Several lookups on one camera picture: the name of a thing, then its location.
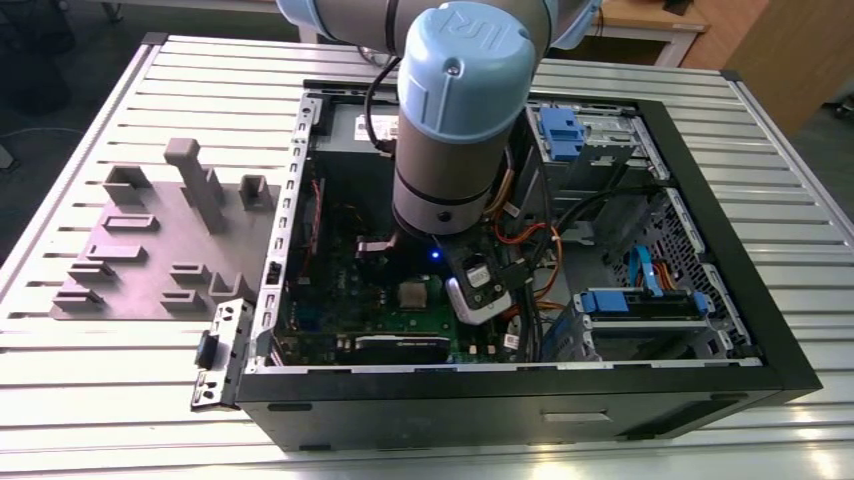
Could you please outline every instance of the white desk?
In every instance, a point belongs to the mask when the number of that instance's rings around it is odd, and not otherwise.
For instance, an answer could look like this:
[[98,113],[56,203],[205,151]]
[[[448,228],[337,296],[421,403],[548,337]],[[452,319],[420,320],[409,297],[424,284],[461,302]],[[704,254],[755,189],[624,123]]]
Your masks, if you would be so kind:
[[303,80],[368,82],[351,47],[170,37],[144,45],[0,270],[0,474],[105,478],[495,480],[854,476],[850,222],[739,84],[716,72],[548,60],[537,92],[664,103],[824,389],[672,441],[288,454],[241,412],[193,414],[186,322],[56,321],[113,165],[177,181],[161,157],[194,137],[221,182],[293,179]]

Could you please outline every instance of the robotic arm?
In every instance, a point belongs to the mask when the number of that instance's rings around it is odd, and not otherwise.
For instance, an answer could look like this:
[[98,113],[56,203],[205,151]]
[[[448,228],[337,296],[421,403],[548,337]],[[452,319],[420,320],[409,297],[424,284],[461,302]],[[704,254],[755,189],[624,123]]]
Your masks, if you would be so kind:
[[291,23],[401,56],[393,212],[429,236],[483,216],[549,47],[580,42],[601,0],[277,0]]

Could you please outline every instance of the black computer chassis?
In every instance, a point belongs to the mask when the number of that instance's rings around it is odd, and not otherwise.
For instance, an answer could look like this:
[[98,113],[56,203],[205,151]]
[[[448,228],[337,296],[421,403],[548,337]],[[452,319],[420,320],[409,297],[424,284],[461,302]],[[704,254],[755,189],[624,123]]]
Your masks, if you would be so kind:
[[[331,94],[365,91],[361,84],[305,86]],[[672,438],[739,410],[780,405],[822,388],[663,104],[541,98],[636,108],[763,366],[243,373],[236,405],[285,451]]]

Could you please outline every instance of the gray fixture block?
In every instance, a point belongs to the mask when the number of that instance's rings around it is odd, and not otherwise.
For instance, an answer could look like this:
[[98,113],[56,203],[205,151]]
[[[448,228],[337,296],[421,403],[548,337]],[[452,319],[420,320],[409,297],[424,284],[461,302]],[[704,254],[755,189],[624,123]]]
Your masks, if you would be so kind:
[[225,230],[225,219],[219,209],[217,188],[208,183],[209,173],[205,175],[198,164],[198,142],[192,138],[173,138],[165,147],[162,158],[169,165],[177,168],[186,186],[186,193],[192,199],[192,205],[198,210],[201,221],[211,234],[221,233]]
[[56,292],[53,304],[65,312],[92,312],[100,310],[104,299],[88,288],[68,288]]
[[[208,186],[213,191],[213,198],[216,198],[216,202],[221,205],[224,194],[223,194],[223,186],[220,185],[219,178],[216,176],[216,170],[213,170],[212,168],[202,168],[201,171],[204,172],[205,182],[208,183]],[[189,189],[186,187],[181,187],[181,193],[184,194],[184,200],[186,200],[186,205],[194,208],[196,204],[192,201],[192,195],[189,194]]]
[[141,205],[138,189],[150,188],[150,182],[138,167],[112,167],[104,190],[116,205]]
[[116,272],[102,260],[72,263],[68,275],[78,283],[116,281]]
[[160,305],[169,312],[206,312],[204,300],[194,290],[170,290],[160,294]]
[[[88,288],[97,294],[102,303],[97,308],[54,307],[50,316],[57,320],[209,320],[216,302],[208,294],[213,273],[219,273],[227,285],[213,290],[227,295],[233,291],[231,283],[237,274],[243,275],[247,295],[257,292],[264,270],[264,255],[269,241],[275,212],[244,211],[239,185],[223,184],[223,203],[220,211],[228,229],[211,235],[200,219],[198,212],[186,206],[181,194],[180,182],[152,182],[150,188],[136,189],[141,205],[116,205],[109,202],[101,212],[101,218],[92,229],[89,240],[77,262],[88,262],[86,253],[94,246],[94,254],[110,253],[102,261],[114,275],[109,282],[69,277],[62,290]],[[280,188],[271,186],[271,194],[277,198]],[[108,217],[122,215],[152,215],[158,228],[145,230],[108,230],[104,222]],[[133,256],[136,249],[144,250],[144,262],[128,262],[116,258],[116,250]],[[186,273],[181,276],[174,271]],[[162,292],[194,290],[204,309],[194,311],[166,310],[162,306]]]
[[240,179],[240,199],[243,209],[267,211],[273,209],[269,185],[263,175],[244,175]]
[[206,283],[211,281],[211,271],[202,263],[173,263],[169,275],[174,283]]
[[109,215],[101,224],[109,232],[137,231],[153,232],[160,227],[157,218],[149,214]]
[[85,258],[89,260],[109,260],[112,262],[144,262],[145,249],[140,245],[92,245]]
[[208,295],[216,303],[227,302],[228,300],[235,300],[237,298],[255,297],[255,293],[252,292],[249,285],[245,283],[245,278],[243,278],[240,273],[235,277],[235,281],[231,286],[225,284],[223,276],[219,273],[215,273],[213,280],[211,280]]

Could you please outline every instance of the motherboard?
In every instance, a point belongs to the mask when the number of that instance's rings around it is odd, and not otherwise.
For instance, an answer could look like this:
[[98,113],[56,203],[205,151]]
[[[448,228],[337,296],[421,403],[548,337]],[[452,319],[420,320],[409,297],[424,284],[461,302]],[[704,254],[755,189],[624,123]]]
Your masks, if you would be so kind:
[[[285,274],[273,362],[284,365],[495,363],[507,331],[459,322],[441,253],[428,244],[359,255],[372,215],[343,203],[323,179],[304,183]],[[401,258],[400,251],[413,255]]]

